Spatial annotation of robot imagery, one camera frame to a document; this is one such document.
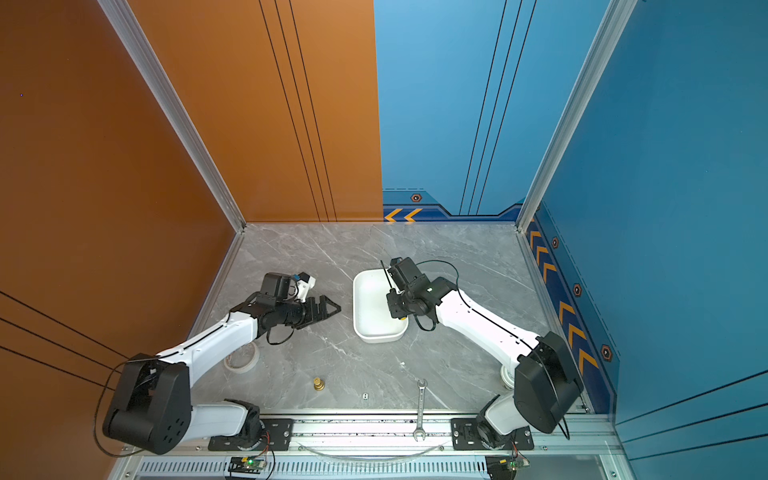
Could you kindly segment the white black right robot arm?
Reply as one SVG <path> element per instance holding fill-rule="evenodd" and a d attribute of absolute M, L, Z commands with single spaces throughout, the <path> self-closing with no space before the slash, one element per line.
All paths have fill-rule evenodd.
<path fill-rule="evenodd" d="M 455 330 L 511 375 L 511 391 L 494 397 L 476 417 L 485 447 L 503 448 L 520 429 L 543 434 L 560 431 L 567 439 L 571 437 L 566 415 L 585 385 L 570 347 L 559 334 L 538 335 L 504 320 L 472 300 L 458 280 L 431 279 L 409 257 L 392 259 L 385 271 L 392 317 L 427 317 L 434 328 Z"/>

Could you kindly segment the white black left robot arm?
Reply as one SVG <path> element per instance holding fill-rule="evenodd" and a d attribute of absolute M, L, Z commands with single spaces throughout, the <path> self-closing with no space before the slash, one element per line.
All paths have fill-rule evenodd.
<path fill-rule="evenodd" d="M 203 438 L 242 451 L 262 447 L 267 433 L 258 406 L 234 399 L 195 405 L 192 388 L 236 350 L 268 338 L 274 327 L 297 331 L 340 313 L 340 305 L 327 296 L 311 296 L 314 285 L 305 272 L 270 272 L 259 290 L 213 326 L 154 356 L 137 354 L 116 366 L 116 389 L 94 438 L 157 455 Z"/>

